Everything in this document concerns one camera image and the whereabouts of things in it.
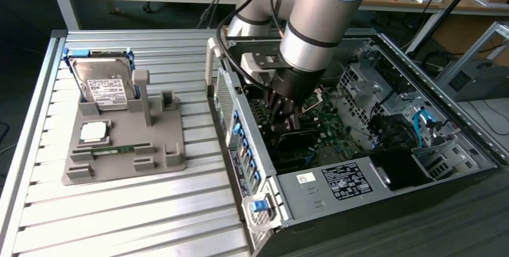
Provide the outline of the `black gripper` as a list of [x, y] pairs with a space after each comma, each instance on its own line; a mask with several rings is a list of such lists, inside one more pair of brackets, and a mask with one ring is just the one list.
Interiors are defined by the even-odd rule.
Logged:
[[302, 128], [300, 115], [306, 100], [311, 97], [326, 69], [304, 72], [296, 68], [278, 69], [268, 94], [268, 126], [276, 134]]

